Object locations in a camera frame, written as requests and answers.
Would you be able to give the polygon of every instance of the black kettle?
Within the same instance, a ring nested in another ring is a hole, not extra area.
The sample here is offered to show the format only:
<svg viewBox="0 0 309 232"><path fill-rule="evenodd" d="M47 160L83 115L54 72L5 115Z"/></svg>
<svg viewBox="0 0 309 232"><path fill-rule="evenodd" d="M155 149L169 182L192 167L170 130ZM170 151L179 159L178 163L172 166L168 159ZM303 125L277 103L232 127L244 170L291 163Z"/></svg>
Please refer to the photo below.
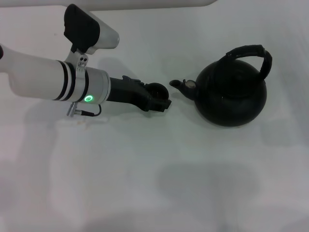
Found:
<svg viewBox="0 0 309 232"><path fill-rule="evenodd" d="M264 58L261 71L236 60L254 56ZM241 126L255 119L264 108L267 98L264 79L271 65L272 56L262 45L243 46L207 66L196 81L173 80L169 84L195 101L197 109L210 122Z"/></svg>

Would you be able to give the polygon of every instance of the white table surface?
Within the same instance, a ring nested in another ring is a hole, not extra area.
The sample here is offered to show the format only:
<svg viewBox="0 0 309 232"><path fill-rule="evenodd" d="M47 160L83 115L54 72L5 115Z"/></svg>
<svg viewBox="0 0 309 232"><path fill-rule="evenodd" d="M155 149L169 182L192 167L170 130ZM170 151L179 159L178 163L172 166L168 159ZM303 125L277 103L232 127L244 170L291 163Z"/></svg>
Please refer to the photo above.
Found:
<svg viewBox="0 0 309 232"><path fill-rule="evenodd" d="M165 113L106 102L98 118L69 119L68 102L15 96L1 74L0 232L307 232L308 9L301 0L219 0L95 12L120 43L88 65L164 84ZM64 60L64 11L2 8L0 42ZM252 123L211 125L168 86L249 44L274 59L267 103Z"/></svg>

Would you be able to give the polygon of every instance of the kettle spout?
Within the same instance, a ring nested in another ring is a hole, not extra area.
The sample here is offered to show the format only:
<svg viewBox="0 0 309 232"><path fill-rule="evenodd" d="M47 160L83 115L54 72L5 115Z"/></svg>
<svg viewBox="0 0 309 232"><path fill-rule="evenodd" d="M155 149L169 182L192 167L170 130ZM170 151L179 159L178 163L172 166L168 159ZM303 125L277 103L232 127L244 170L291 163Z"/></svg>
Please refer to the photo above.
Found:
<svg viewBox="0 0 309 232"><path fill-rule="evenodd" d="M178 89L186 98L190 100L195 100L197 98L198 87L195 81L192 80L173 80L169 83L170 86Z"/></svg>

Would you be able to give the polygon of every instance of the kettle handle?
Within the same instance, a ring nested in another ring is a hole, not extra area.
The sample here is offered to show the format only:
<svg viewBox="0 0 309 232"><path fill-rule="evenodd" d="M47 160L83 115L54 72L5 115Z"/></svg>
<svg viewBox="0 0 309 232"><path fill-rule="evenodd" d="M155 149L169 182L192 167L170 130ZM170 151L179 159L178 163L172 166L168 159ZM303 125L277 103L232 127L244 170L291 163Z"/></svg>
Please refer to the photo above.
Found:
<svg viewBox="0 0 309 232"><path fill-rule="evenodd" d="M268 76L272 65L272 56L268 51L263 48L262 45L247 45L233 49L218 61L216 69L225 62L230 62L241 57L264 58L259 76L262 80L264 80Z"/></svg>

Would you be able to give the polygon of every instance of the black cable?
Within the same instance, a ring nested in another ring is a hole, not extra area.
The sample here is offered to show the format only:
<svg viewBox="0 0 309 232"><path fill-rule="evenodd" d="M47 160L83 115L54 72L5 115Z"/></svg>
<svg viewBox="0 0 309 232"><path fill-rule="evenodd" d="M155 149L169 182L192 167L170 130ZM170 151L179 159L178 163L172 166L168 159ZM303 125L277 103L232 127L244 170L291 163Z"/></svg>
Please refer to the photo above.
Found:
<svg viewBox="0 0 309 232"><path fill-rule="evenodd" d="M82 116L89 116L89 117L96 117L96 116L99 116L102 112L102 108L101 108L101 105L98 105L99 107L99 112L95 115L94 113L92 112L88 112L88 111L84 111L82 110Z"/></svg>
<svg viewBox="0 0 309 232"><path fill-rule="evenodd" d="M101 105L98 105L99 112L96 115L93 115L93 117L99 116L102 113Z"/></svg>

